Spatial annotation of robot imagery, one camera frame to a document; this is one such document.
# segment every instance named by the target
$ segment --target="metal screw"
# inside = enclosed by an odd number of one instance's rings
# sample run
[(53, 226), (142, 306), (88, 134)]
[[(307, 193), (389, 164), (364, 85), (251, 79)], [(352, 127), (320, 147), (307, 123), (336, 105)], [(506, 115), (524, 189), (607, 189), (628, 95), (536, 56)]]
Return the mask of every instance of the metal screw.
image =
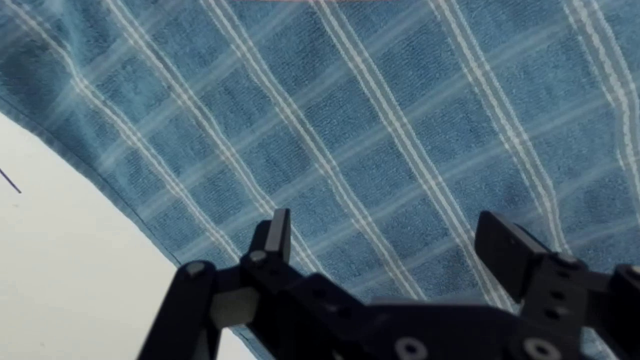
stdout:
[(400, 360), (429, 360), (429, 347), (418, 337), (398, 337), (396, 354)]
[(551, 307), (551, 310), (546, 310), (546, 315), (561, 320), (561, 318), (568, 315), (568, 307), (564, 307), (564, 306)]
[(198, 275), (204, 268), (206, 268), (204, 261), (192, 261), (192, 263), (186, 266), (186, 272), (194, 277), (194, 275)]
[(530, 360), (562, 360), (561, 350), (544, 337), (527, 337), (524, 352)]
[(249, 257), (251, 257), (252, 261), (263, 261), (263, 260), (267, 257), (267, 251), (263, 251), (263, 249), (252, 249), (252, 251), (249, 253)]

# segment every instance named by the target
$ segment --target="thin wire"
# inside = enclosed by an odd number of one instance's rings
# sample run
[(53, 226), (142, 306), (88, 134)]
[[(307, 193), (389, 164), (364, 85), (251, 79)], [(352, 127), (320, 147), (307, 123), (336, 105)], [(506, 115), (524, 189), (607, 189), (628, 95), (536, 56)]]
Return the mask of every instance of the thin wire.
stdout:
[(2, 176), (18, 193), (22, 193), (22, 189), (16, 186), (16, 182), (12, 182), (12, 180), (2, 171), (2, 167), (0, 167), (0, 176)]

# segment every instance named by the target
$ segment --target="white background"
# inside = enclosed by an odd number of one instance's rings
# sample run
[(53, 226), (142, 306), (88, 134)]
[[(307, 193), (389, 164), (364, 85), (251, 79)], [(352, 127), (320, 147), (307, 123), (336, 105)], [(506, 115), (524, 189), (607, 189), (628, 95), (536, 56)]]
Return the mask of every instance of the white background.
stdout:
[[(0, 113), (0, 358), (137, 358), (175, 266), (86, 178)], [(221, 358), (252, 358), (227, 333)]]

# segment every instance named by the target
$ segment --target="blue plaid fabric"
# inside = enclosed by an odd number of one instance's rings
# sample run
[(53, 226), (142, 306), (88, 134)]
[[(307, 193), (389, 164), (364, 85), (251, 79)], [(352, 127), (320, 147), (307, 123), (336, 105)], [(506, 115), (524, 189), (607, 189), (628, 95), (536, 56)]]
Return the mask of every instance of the blue plaid fabric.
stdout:
[(513, 307), (473, 249), (480, 209), (596, 269), (640, 261), (638, 18), (635, 0), (9, 0), (0, 108), (177, 263), (235, 263), (289, 206), (302, 272)]

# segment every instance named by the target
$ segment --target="plaid cloth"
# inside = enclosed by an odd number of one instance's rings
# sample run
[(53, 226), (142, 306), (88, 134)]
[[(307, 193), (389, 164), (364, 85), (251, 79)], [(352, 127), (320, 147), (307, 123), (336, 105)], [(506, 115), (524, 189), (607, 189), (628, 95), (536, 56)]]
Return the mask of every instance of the plaid cloth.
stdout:
[(635, 0), (9, 0), (0, 109), (177, 263), (235, 263), (289, 206), (302, 272), (513, 307), (473, 249), (480, 209), (596, 269), (640, 261), (638, 18)]

